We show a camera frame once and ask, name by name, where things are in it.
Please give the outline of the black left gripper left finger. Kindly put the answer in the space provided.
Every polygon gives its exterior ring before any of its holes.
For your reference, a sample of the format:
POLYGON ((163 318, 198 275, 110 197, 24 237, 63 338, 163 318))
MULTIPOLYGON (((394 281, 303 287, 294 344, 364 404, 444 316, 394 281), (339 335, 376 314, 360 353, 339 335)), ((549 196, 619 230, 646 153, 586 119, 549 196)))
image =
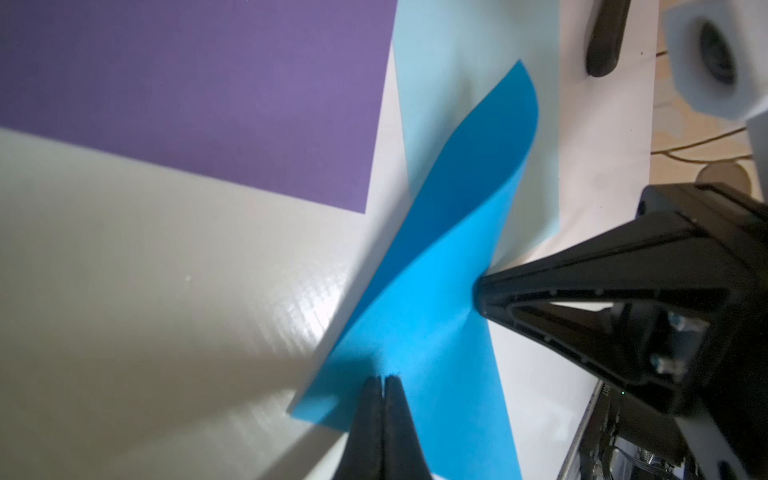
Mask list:
POLYGON ((363 384, 353 422, 333 480, 382 479, 384 396, 380 377, 363 384))

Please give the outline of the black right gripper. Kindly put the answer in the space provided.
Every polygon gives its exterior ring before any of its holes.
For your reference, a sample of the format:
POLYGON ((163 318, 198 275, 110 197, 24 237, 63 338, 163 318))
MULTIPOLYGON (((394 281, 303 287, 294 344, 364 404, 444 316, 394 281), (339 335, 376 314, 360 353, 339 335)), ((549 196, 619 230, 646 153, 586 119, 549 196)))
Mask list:
POLYGON ((706 477, 764 479, 767 207, 723 183, 683 183, 646 187, 637 217, 482 277, 474 305, 674 415, 706 477), (591 301, 616 303, 553 303, 591 301))

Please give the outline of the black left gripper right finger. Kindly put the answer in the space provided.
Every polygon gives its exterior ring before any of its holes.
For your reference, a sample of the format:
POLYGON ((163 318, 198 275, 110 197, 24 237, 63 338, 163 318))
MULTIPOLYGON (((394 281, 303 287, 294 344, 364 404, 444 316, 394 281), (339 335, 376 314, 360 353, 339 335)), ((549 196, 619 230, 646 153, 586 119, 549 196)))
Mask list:
POLYGON ((388 376, 384 383, 383 478, 432 480, 402 381, 388 376))

